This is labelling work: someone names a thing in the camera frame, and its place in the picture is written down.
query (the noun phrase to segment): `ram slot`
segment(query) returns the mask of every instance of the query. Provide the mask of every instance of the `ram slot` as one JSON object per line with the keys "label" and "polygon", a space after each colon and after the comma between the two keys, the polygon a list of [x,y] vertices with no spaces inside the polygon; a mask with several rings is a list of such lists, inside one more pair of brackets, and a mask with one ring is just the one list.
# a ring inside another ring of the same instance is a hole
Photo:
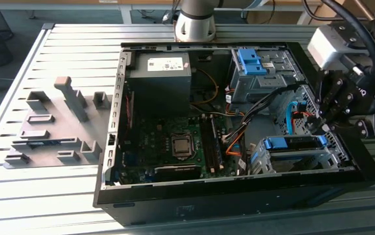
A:
{"label": "ram slot", "polygon": [[219,148],[219,139],[216,138],[212,119],[205,119],[200,123],[200,137],[203,153],[205,156],[207,170],[215,173],[221,169],[221,155]]}

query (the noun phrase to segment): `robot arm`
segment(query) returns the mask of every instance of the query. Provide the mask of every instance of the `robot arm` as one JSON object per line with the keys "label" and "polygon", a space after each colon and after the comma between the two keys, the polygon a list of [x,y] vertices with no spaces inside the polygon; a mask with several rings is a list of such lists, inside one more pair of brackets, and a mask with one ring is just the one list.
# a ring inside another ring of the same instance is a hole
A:
{"label": "robot arm", "polygon": [[247,8],[260,0],[184,0],[175,26],[177,41],[208,42],[215,38],[215,8]]}
{"label": "robot arm", "polygon": [[334,0],[323,2],[346,20],[322,26],[308,45],[320,75],[319,113],[307,127],[314,134],[375,138],[375,21],[362,24]]}

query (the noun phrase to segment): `green motherboard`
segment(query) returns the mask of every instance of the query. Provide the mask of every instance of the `green motherboard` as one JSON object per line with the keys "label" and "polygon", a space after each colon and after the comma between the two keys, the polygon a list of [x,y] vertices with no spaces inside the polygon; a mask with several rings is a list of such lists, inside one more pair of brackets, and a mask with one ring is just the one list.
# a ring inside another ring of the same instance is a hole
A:
{"label": "green motherboard", "polygon": [[171,174],[175,174],[175,170],[187,170],[183,175],[188,176],[189,166],[197,175],[188,179],[235,175],[236,159],[224,154],[220,144],[220,138],[227,132],[225,126],[223,116],[140,120],[135,133],[136,148],[123,156],[120,182],[161,182],[164,180],[157,179],[157,171],[169,170],[172,172],[165,178],[183,180]]}

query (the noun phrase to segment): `cpu socket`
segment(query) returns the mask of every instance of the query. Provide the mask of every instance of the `cpu socket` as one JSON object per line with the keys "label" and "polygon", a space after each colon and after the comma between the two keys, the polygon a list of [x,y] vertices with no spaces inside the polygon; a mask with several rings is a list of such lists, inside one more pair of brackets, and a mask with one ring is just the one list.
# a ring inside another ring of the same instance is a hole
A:
{"label": "cpu socket", "polygon": [[189,133],[175,133],[172,138],[172,154],[180,161],[195,156],[192,135]]}

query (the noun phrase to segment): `slotted metal table surface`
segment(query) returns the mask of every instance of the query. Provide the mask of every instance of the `slotted metal table surface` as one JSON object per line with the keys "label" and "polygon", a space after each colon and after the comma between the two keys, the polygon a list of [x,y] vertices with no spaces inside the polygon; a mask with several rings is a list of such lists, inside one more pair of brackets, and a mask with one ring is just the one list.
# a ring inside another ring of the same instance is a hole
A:
{"label": "slotted metal table surface", "polygon": [[[314,31],[312,26],[219,25],[217,38],[295,41],[306,48]],[[120,43],[171,41],[167,25],[57,24],[41,30],[0,105],[0,234],[375,234],[375,186],[308,210],[124,228],[92,207],[96,165],[4,169],[29,91],[52,86],[59,75],[71,76],[73,87],[87,92],[108,91]],[[367,148],[375,158],[375,141]]]}

